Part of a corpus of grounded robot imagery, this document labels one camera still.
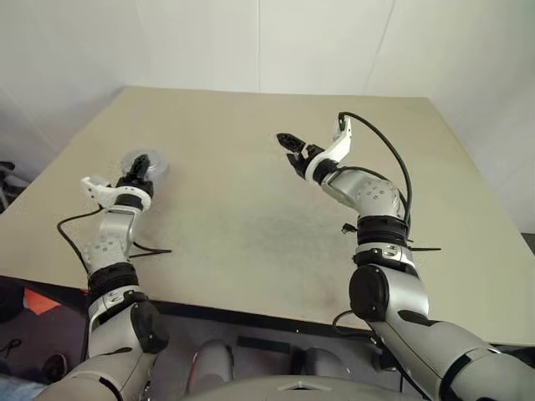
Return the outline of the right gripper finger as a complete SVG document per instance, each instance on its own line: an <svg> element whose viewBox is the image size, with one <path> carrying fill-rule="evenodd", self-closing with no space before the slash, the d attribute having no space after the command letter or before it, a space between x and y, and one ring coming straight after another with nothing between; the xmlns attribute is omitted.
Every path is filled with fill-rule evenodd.
<svg viewBox="0 0 535 401"><path fill-rule="evenodd" d="M308 160L301 153L287 154L287 158L297 175L304 178L306 176L306 169L308 168Z"/></svg>
<svg viewBox="0 0 535 401"><path fill-rule="evenodd" d="M278 133L276 135L278 143L287 151L302 151L305 142L289 133Z"/></svg>

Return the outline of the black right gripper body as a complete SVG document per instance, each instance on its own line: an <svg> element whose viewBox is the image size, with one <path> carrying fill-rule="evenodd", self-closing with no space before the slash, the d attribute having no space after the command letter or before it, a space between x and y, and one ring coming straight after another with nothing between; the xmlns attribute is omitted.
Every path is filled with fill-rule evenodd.
<svg viewBox="0 0 535 401"><path fill-rule="evenodd" d="M299 155L299 160L302 164L308 165L317 155L320 155L323 152L323 148L314 144L309 144L303 148L303 152Z"/></svg>

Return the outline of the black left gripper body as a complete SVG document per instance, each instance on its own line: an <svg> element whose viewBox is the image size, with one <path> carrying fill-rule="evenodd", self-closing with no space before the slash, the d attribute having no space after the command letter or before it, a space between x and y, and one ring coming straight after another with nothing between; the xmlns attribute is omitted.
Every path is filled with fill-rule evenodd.
<svg viewBox="0 0 535 401"><path fill-rule="evenodd" d="M137 189L144 191L145 193L154 192L154 186L150 180L140 179L139 177L136 177L136 176L124 175L120 177L115 187L119 188L119 187L124 187L124 186L135 187Z"/></svg>

